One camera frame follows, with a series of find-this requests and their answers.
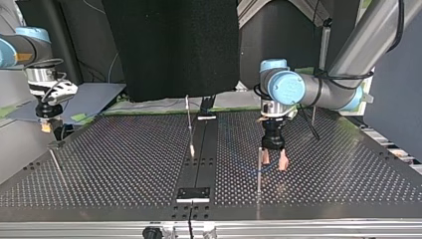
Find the gray robot arm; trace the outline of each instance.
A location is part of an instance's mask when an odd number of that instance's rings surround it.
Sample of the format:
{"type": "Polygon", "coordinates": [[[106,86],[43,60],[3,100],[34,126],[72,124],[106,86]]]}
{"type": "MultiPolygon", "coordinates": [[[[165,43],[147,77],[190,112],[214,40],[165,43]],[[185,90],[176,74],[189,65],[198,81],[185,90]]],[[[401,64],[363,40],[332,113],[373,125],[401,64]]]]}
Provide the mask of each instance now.
{"type": "MultiPolygon", "coordinates": [[[[404,0],[404,27],[421,9],[422,1],[404,0]]],[[[295,104],[330,110],[355,109],[363,98],[361,82],[370,76],[368,73],[394,42],[398,14],[397,0],[373,0],[328,69],[329,77],[290,72],[284,60],[264,61],[261,66],[261,92],[282,104],[285,110],[295,104]]]]}
{"type": "Polygon", "coordinates": [[[35,108],[42,129],[51,131],[63,112],[60,103],[70,100],[78,87],[65,79],[55,66],[63,60],[54,59],[46,30],[19,27],[15,35],[0,35],[0,69],[23,66],[30,93],[38,100],[35,108]]]}

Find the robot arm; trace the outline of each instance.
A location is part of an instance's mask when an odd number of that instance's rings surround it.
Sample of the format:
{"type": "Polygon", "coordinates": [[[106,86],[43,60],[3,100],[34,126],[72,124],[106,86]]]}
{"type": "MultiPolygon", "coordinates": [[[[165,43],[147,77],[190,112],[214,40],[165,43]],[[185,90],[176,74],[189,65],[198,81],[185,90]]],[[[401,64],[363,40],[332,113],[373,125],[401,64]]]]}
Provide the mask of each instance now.
{"type": "Polygon", "coordinates": [[[262,62],[260,84],[254,88],[261,97],[262,148],[279,148],[280,162],[287,160],[282,128],[295,116],[296,104],[336,111],[358,107],[363,99],[361,82],[372,75],[371,69],[390,47],[397,45],[394,39],[421,9],[420,0],[373,0],[325,76],[291,72],[286,60],[262,62]]]}
{"type": "Polygon", "coordinates": [[[16,35],[0,35],[0,69],[23,66],[30,93],[38,100],[36,115],[43,131],[51,131],[61,122],[60,103],[78,91],[77,86],[65,80],[65,73],[55,70],[61,63],[63,60],[53,59],[50,38],[44,29],[19,27],[16,35]]]}

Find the perforated metal surface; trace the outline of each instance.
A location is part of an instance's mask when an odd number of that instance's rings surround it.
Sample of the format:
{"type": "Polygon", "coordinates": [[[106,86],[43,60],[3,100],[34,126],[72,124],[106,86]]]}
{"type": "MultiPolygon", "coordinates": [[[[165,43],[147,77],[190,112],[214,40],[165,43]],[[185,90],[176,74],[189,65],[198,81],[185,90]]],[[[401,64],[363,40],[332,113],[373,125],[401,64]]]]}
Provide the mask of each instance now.
{"type": "MultiPolygon", "coordinates": [[[[214,204],[257,205],[258,147],[263,135],[259,113],[221,113],[214,204]]],[[[420,183],[379,156],[346,119],[319,112],[316,141],[297,116],[284,129],[290,166],[263,169],[260,204],[282,207],[365,205],[422,201],[420,183]]],[[[272,162],[277,153],[271,153],[272,162]]]]}
{"type": "Polygon", "coordinates": [[[164,208],[189,141],[186,116],[104,117],[0,195],[0,207],[164,208]]]}

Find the metal bracket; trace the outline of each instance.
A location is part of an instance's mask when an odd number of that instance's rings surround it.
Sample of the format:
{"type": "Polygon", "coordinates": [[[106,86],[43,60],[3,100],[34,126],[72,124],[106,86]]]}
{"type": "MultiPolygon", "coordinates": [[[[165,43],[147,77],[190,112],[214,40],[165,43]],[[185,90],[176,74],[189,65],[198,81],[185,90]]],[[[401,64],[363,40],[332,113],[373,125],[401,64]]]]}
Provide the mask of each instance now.
{"type": "Polygon", "coordinates": [[[179,188],[177,193],[177,203],[208,203],[210,202],[210,188],[179,188]]]}

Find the black curtain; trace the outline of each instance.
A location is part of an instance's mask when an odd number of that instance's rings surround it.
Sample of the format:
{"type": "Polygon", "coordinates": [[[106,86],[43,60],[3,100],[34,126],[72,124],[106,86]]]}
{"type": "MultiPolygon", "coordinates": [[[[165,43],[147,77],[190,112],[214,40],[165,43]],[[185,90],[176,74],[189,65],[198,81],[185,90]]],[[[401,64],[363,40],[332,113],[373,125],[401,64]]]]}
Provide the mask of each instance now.
{"type": "Polygon", "coordinates": [[[236,0],[103,0],[135,102],[210,96],[239,81],[236,0]]]}

